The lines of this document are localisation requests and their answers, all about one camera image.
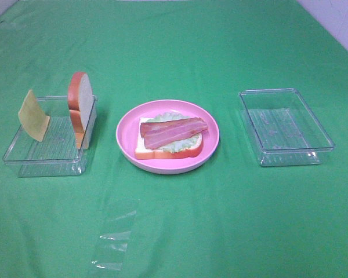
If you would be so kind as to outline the clear plastic tray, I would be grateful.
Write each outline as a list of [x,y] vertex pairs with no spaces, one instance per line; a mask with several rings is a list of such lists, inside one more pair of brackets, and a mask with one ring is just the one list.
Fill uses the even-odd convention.
[[19,127],[3,156],[3,162],[18,177],[54,177],[80,175],[91,164],[96,139],[92,135],[97,117],[97,98],[93,97],[92,112],[82,147],[77,149],[75,132],[68,111],[67,96],[37,98],[40,107],[50,116],[43,141],[30,137]]
[[239,93],[240,115],[263,167],[320,164],[335,144],[293,88]]

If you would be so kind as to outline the pink round plate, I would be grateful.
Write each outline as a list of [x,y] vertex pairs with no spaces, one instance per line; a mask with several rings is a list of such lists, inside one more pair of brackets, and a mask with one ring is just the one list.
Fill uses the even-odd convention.
[[[135,148],[141,118],[153,118],[164,112],[178,112],[184,116],[200,117],[208,125],[203,132],[203,149],[194,158],[146,159],[135,158]],[[215,152],[220,139],[218,124],[205,109],[183,100],[155,100],[140,104],[128,111],[119,121],[116,141],[124,156],[135,166],[157,174],[180,174],[192,171],[204,164]]]

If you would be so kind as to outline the upright bread slice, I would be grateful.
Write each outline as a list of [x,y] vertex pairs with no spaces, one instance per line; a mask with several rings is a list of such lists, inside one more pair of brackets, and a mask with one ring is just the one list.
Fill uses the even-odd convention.
[[76,148],[81,149],[93,107],[93,93],[88,74],[77,71],[68,86],[68,109],[75,132]]

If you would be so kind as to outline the white bread slice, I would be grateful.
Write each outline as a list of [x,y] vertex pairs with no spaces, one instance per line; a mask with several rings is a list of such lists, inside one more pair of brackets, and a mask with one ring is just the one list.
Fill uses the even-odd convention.
[[[149,122],[150,119],[141,119],[142,122]],[[174,128],[185,128],[188,126],[174,127]],[[183,159],[183,158],[193,158],[200,154],[203,148],[203,139],[199,147],[195,149],[187,149],[185,151],[180,151],[177,153],[171,153],[168,151],[160,151],[157,149],[148,149],[144,146],[144,137],[140,135],[140,131],[137,136],[137,146],[135,149],[135,158],[136,159]]]

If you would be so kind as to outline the clear plastic wrap sheet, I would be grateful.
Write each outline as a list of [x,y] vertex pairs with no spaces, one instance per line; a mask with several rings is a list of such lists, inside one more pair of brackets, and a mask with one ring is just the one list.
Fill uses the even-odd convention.
[[138,204],[138,200],[125,199],[108,205],[90,262],[89,277],[118,277],[128,249]]

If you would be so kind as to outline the bacon strip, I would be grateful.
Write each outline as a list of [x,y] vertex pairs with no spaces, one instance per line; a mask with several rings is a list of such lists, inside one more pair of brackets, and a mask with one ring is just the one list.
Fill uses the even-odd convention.
[[207,129],[207,127],[185,127],[150,131],[144,136],[144,146],[148,149],[157,149],[174,141],[185,140],[192,136],[196,136]]
[[160,129],[168,129],[174,127],[182,126],[194,126],[194,129],[199,129],[200,131],[206,130],[208,128],[207,123],[199,117],[179,119],[179,120],[169,120],[165,122],[142,122],[140,124],[140,135],[144,137],[150,131],[156,131]]

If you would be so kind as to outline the yellow cheese slice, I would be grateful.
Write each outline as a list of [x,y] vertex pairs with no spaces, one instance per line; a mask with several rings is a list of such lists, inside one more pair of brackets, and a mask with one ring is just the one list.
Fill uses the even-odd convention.
[[30,89],[18,112],[18,119],[26,133],[38,142],[44,140],[50,116],[44,113],[38,100]]

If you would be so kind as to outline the clear plastic right tray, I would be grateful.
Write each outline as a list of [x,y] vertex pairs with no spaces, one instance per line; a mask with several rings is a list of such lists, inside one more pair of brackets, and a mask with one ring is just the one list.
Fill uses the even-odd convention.
[[263,167],[320,164],[335,144],[293,88],[239,93],[240,115]]

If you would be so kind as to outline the green tablecloth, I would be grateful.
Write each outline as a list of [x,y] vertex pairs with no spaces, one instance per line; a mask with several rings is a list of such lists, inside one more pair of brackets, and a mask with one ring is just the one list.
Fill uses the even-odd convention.
[[[19,178],[2,156],[27,91],[97,95],[93,159],[76,177]],[[258,165],[238,93],[300,91],[335,143],[314,166]],[[125,159],[120,118],[156,99],[209,111],[199,169]],[[89,277],[116,209],[133,208],[118,277],[348,277],[348,52],[296,1],[18,1],[0,17],[0,277]]]

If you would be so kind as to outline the green lettuce leaf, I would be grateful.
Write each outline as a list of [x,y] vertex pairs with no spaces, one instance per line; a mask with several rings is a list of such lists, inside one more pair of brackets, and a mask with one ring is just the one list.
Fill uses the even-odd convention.
[[[163,114],[159,114],[154,118],[150,119],[150,122],[167,122],[171,120],[181,120],[188,119],[189,116],[182,115],[177,112],[165,112]],[[160,151],[168,151],[171,153],[177,153],[180,151],[185,151],[187,149],[195,149],[199,147],[202,142],[202,134],[196,134],[190,138],[186,138],[179,141],[174,141],[169,144],[163,145],[158,148]]]

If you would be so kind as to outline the clear plastic left tray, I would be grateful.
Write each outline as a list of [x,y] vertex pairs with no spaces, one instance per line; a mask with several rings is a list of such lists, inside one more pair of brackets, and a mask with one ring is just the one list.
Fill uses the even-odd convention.
[[19,127],[3,156],[3,162],[18,177],[54,177],[80,175],[91,164],[96,139],[92,135],[97,117],[97,98],[93,97],[92,112],[82,147],[77,149],[75,132],[68,111],[67,96],[37,98],[40,107],[50,116],[43,141],[30,137]]

